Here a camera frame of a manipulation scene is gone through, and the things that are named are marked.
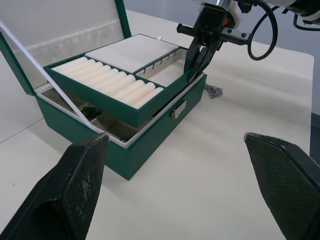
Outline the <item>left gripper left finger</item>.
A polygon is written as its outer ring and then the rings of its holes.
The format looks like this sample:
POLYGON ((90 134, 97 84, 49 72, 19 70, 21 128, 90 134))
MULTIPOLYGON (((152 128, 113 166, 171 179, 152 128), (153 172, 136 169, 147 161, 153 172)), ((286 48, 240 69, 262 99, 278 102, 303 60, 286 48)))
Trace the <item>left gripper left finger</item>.
POLYGON ((109 136, 71 144, 30 191, 0 234, 2 240, 84 240, 102 186, 109 136))

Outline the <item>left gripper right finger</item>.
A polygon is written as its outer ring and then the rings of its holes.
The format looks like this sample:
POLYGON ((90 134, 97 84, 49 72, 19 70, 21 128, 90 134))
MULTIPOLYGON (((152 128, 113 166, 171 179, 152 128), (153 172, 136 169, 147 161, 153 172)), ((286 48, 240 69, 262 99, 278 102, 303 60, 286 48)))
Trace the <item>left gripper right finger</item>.
POLYGON ((287 240, 320 238, 320 166, 298 145, 244 135, 262 197, 287 240))

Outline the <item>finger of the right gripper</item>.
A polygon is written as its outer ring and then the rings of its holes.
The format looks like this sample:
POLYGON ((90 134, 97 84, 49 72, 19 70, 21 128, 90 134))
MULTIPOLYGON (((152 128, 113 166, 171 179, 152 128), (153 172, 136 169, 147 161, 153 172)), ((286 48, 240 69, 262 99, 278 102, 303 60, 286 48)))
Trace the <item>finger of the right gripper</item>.
POLYGON ((186 53, 184 72, 191 71, 190 77, 198 77, 205 53, 206 49, 203 48, 203 37, 200 35, 195 36, 186 53))
MULTIPOLYGON (((204 46, 205 54, 201 62, 201 66, 199 69, 199 75, 204 71, 204 69, 210 64, 215 52, 218 50, 221 41, 219 39, 213 39, 208 43, 207 46, 204 46)), ((188 81, 192 83, 198 76, 189 76, 188 81)))

